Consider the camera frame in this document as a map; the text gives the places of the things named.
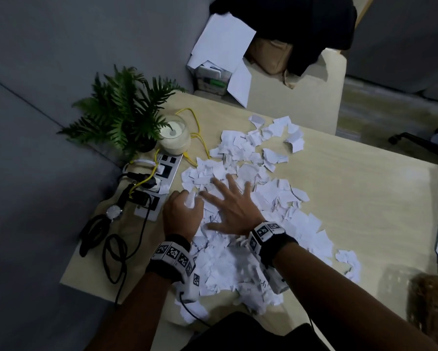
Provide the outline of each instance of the fern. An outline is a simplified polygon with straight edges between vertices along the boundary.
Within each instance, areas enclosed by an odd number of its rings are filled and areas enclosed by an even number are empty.
[[[119,71],[114,65],[114,76],[104,78],[106,82],[101,82],[95,75],[91,97],[73,104],[82,117],[58,133],[81,144],[109,141],[130,158],[145,141],[160,138],[161,128],[168,126],[159,115],[162,104],[175,90],[185,89],[161,77],[152,78],[150,86],[134,67]]]

